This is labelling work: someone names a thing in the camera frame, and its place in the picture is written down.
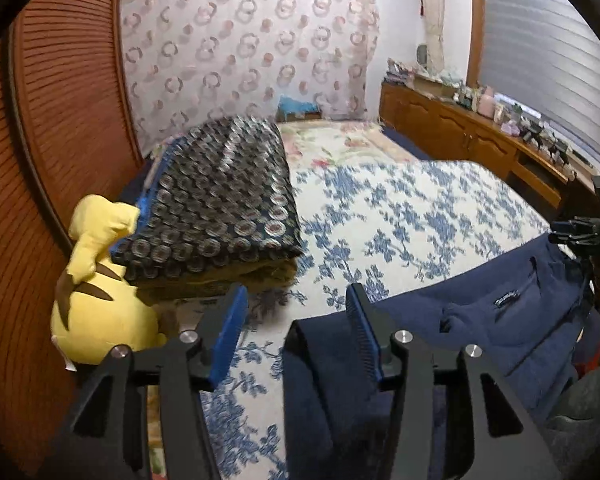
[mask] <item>curtain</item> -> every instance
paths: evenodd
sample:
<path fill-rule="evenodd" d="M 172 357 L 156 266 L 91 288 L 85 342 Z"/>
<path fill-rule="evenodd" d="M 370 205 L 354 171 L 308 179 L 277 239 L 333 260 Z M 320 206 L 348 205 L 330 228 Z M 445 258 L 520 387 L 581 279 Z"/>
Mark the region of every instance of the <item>curtain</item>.
<path fill-rule="evenodd" d="M 568 0 L 484 0 L 480 82 L 558 123 L 600 164 L 600 41 Z"/>
<path fill-rule="evenodd" d="M 445 18 L 445 0 L 422 0 L 424 5 L 427 65 L 434 72 L 445 67 L 442 50 L 442 26 Z"/>
<path fill-rule="evenodd" d="M 282 95 L 365 115 L 375 0 L 122 0 L 121 13 L 143 153 L 208 119 L 273 116 Z"/>

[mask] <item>navy blue cloth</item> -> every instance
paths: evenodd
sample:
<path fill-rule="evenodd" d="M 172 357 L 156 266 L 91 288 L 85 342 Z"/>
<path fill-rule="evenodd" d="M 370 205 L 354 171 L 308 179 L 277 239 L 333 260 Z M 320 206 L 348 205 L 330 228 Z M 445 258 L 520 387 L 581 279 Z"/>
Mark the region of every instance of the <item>navy blue cloth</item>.
<path fill-rule="evenodd" d="M 536 421 L 576 379 L 574 341 L 590 301 L 576 262 L 546 236 L 445 282 L 377 304 L 434 346 L 479 344 Z M 512 303 L 494 302 L 517 291 Z M 286 456 L 291 480 L 370 479 L 393 394 L 365 375 L 346 314 L 300 320 L 305 352 L 283 352 Z M 442 477 L 445 391 L 436 387 L 431 479 Z"/>
<path fill-rule="evenodd" d="M 144 186 L 144 180 L 149 174 L 153 163 L 154 162 L 148 157 L 144 160 L 136 176 L 133 177 L 131 182 L 126 184 L 126 186 L 120 192 L 120 195 L 116 200 L 117 202 L 124 202 L 125 204 L 136 205 L 136 201 L 138 200 L 138 198 L 140 198 L 140 195 L 142 194 L 142 186 Z"/>
<path fill-rule="evenodd" d="M 411 153 L 411 155 L 417 156 L 420 160 L 431 160 L 431 157 L 417 147 L 409 137 L 396 132 L 393 128 L 383 126 L 382 133 L 398 144 L 398 146 Z"/>

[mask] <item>clothing label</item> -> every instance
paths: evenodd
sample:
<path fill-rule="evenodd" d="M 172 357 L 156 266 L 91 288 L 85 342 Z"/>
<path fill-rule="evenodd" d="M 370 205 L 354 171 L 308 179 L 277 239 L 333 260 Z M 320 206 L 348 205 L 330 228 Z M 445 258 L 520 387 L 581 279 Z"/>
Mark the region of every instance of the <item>clothing label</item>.
<path fill-rule="evenodd" d="M 507 292 L 503 297 L 498 298 L 493 304 L 497 307 L 505 306 L 508 303 L 516 301 L 520 297 L 520 293 L 517 290 Z"/>

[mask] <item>louvered door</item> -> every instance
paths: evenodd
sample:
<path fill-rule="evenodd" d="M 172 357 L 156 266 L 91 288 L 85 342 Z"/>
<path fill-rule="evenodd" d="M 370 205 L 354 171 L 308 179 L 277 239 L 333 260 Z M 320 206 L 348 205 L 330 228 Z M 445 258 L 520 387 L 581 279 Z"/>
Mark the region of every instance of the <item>louvered door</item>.
<path fill-rule="evenodd" d="M 115 196 L 139 165 L 117 50 L 117 0 L 32 0 L 13 72 L 35 169 L 65 227 L 86 194 Z"/>
<path fill-rule="evenodd" d="M 65 264 L 18 164 L 0 81 L 0 444 L 29 473 L 74 389 L 49 333 Z"/>

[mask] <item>metal screw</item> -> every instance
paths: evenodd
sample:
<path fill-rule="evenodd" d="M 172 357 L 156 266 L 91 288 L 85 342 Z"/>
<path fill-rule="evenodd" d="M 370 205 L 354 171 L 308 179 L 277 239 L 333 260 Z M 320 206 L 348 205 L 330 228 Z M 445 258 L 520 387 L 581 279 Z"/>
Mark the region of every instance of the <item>metal screw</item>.
<path fill-rule="evenodd" d="M 408 330 L 398 330 L 398 332 L 394 334 L 394 337 L 398 343 L 402 344 L 407 344 L 413 341 L 413 334 Z"/>
<path fill-rule="evenodd" d="M 198 340 L 198 332 L 195 330 L 185 330 L 180 332 L 180 341 L 183 343 L 195 343 Z"/>
<path fill-rule="evenodd" d="M 482 348 L 474 344 L 465 346 L 464 351 L 467 352 L 469 357 L 480 357 L 482 355 Z"/>
<path fill-rule="evenodd" d="M 113 357 L 116 359 L 122 359 L 123 357 L 126 357 L 129 352 L 131 352 L 131 348 L 129 348 L 127 345 L 116 345 L 111 349 L 111 355 L 113 355 Z"/>

